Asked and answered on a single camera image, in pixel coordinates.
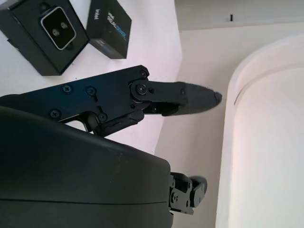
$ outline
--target black plastic housing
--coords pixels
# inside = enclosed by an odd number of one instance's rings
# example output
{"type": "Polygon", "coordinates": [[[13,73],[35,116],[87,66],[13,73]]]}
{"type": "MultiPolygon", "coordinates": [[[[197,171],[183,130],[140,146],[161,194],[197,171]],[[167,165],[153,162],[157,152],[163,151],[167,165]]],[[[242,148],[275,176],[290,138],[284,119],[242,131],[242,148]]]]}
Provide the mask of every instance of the black plastic housing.
{"type": "Polygon", "coordinates": [[[2,106],[0,124],[0,227],[172,226],[167,161],[2,106]]]}
{"type": "Polygon", "coordinates": [[[9,0],[0,5],[0,30],[43,76],[61,75],[88,43],[85,29],[69,0],[9,0]],[[56,7],[63,10],[61,14],[68,18],[64,21],[70,22],[76,34],[68,38],[73,40],[66,47],[59,44],[57,47],[41,23],[56,7]]]}
{"type": "Polygon", "coordinates": [[[127,58],[131,23],[117,0],[91,0],[86,32],[90,44],[109,58],[127,58]]]}

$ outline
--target bolt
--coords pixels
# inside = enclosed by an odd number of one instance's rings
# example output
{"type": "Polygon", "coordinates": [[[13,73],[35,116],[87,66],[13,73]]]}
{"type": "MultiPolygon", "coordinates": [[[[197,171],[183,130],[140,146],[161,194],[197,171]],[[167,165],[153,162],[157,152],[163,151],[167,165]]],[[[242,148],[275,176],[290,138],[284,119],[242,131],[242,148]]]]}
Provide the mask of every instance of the bolt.
{"type": "Polygon", "coordinates": [[[136,86],[136,90],[137,90],[138,94],[145,95],[147,92],[147,87],[144,84],[138,84],[136,86]]]}
{"type": "Polygon", "coordinates": [[[61,117],[61,112],[58,109],[52,109],[49,112],[50,117],[53,119],[59,119],[61,117]]]}
{"type": "Polygon", "coordinates": [[[148,72],[145,71],[145,70],[141,70],[140,74],[141,74],[142,77],[147,77],[148,76],[148,72]]]}
{"type": "Polygon", "coordinates": [[[70,86],[70,85],[68,85],[68,84],[66,84],[66,85],[64,85],[63,87],[62,87],[62,91],[64,92],[64,93],[71,93],[72,91],[73,91],[73,88],[72,88],[72,86],[70,86]]]}
{"type": "Polygon", "coordinates": [[[108,119],[108,117],[106,116],[105,113],[101,113],[101,114],[98,115],[98,119],[99,119],[101,122],[105,122],[105,121],[108,119]]]}
{"type": "Polygon", "coordinates": [[[90,86],[86,89],[86,93],[90,96],[94,96],[96,94],[96,89],[90,86]]]}

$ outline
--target intel box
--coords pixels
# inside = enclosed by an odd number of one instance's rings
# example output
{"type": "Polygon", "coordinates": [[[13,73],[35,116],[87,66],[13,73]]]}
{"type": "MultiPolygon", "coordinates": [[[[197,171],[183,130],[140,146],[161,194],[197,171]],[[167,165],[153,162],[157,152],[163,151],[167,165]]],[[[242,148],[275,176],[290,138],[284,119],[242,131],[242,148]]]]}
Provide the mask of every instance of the intel box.
{"type": "Polygon", "coordinates": [[[116,0],[92,0],[86,32],[90,44],[111,59],[127,58],[132,20],[116,0]]]}

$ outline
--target hex screw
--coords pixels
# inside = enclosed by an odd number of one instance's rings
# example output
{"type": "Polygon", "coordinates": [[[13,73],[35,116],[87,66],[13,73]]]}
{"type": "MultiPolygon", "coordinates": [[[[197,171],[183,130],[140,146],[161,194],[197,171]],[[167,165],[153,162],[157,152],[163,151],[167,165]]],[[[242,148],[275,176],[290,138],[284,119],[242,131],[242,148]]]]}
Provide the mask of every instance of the hex screw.
{"type": "Polygon", "coordinates": [[[94,87],[89,86],[86,89],[86,93],[90,96],[94,96],[96,94],[96,89],[94,87]]]}

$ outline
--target white wall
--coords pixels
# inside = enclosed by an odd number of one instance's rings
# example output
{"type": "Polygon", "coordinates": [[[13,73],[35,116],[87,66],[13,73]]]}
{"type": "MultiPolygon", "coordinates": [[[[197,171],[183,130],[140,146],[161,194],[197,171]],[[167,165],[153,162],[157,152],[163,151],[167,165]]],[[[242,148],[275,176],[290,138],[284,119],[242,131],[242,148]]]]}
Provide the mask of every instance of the white wall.
{"type": "Polygon", "coordinates": [[[304,34],[280,40],[248,56],[232,76],[218,228],[303,226],[303,51],[304,34]]]}
{"type": "Polygon", "coordinates": [[[202,175],[208,180],[206,197],[194,216],[176,214],[174,228],[215,227],[225,99],[233,72],[253,51],[300,33],[304,33],[304,23],[181,32],[183,62],[179,80],[221,92],[223,103],[202,114],[169,117],[164,121],[155,155],[167,159],[173,171],[202,175]]]}
{"type": "Polygon", "coordinates": [[[304,21],[303,0],[175,0],[180,30],[304,21]]]}
{"type": "Polygon", "coordinates": [[[233,140],[230,228],[302,228],[304,68],[255,82],[240,99],[233,140]]]}

